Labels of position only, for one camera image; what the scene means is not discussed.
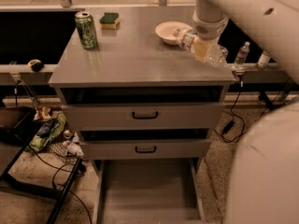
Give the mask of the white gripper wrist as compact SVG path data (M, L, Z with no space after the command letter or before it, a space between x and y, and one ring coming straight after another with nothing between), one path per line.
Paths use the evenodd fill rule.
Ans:
M195 59L204 63L209 51L214 45L213 39L218 39L228 24L229 18L224 16L219 21L204 21L196 13L192 16L192 28L199 36L194 40Z

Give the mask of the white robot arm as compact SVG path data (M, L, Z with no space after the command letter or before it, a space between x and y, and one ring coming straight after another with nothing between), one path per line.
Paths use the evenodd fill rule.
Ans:
M298 0L207 0L299 81ZM299 224L299 105L261 118L238 144L225 224Z

